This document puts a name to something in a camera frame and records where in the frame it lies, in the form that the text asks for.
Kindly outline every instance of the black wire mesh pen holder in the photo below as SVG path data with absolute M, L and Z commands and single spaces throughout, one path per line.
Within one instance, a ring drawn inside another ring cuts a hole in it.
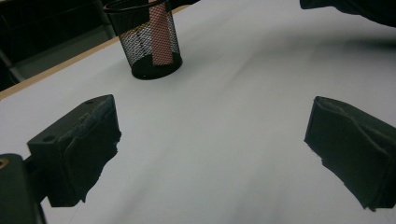
M 134 77 L 165 77 L 182 65 L 169 0 L 117 0 L 104 11 Z

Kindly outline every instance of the wooden table edge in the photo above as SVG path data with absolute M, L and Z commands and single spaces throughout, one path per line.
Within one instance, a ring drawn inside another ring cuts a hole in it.
M 181 7 L 175 8 L 174 10 L 172 10 L 172 13 L 175 14 L 175 13 L 179 12 L 180 10 L 186 8 L 186 7 L 188 7 L 188 6 L 181 6 Z M 118 42 L 118 41 L 120 41 L 120 40 L 116 36 L 116 37 L 114 37 L 114 38 L 112 38 L 110 40 L 107 40 L 106 42 L 104 42 L 104 43 L 102 43 L 102 44 L 100 44 L 100 45 L 98 45 L 98 46 L 96 46 L 96 47 L 94 47 L 92 49 L 89 49 L 89 50 L 87 50 L 87 51 L 85 51 L 85 52 L 83 52 L 83 53 L 81 53 L 81 54 L 79 54 L 79 55 L 77 55 L 77 56 L 75 56 L 75 57 L 63 62 L 63 63 L 57 64 L 57 65 L 51 67 L 50 69 L 48 69 L 48 70 L 46 70 L 46 71 L 44 71 L 42 73 L 39 73 L 39 74 L 37 74 L 37 75 L 35 75 L 33 77 L 30 77 L 30 78 L 24 80 L 21 83 L 18 83 L 16 85 L 12 86 L 12 87 L 9 87 L 8 89 L 0 91 L 0 100 L 3 100 L 3 99 L 7 98 L 8 96 L 10 96 L 10 95 L 12 95 L 14 93 L 16 93 L 18 91 L 21 91 L 21 90 L 23 90 L 23 89 L 25 89 L 25 88 L 37 83 L 37 82 L 43 80 L 44 78 L 49 77 L 49 76 L 61 71 L 62 69 L 65 69 L 66 67 L 72 65 L 73 63 L 77 63 L 77 62 L 81 61 L 82 59 L 94 54 L 95 52 L 97 52 L 97 51 L 99 51 L 101 49 L 104 49 L 105 47 L 110 46 L 110 45 L 112 45 L 112 44 L 114 44 L 115 42 Z

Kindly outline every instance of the white table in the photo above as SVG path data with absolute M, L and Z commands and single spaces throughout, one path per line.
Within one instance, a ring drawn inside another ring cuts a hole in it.
M 396 30 L 297 0 L 202 0 L 175 16 L 184 60 L 132 77 L 120 43 L 0 101 L 0 154 L 85 100 L 113 94 L 119 153 L 49 224 L 395 223 L 363 210 L 304 134 L 315 96 L 396 126 Z

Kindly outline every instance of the metal mesh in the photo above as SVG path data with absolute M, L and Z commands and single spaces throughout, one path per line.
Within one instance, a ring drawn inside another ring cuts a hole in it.
M 164 77 L 181 66 L 168 0 L 120 0 L 107 4 L 105 12 L 135 77 Z

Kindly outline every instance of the tabletop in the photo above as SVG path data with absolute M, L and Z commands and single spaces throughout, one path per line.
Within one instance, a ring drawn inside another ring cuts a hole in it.
M 0 153 L 113 94 L 119 153 L 48 223 L 394 223 L 304 142 L 316 96 L 396 126 L 396 30 L 296 0 L 201 0 L 174 15 L 183 65 L 138 80 L 119 42 L 0 101 Z

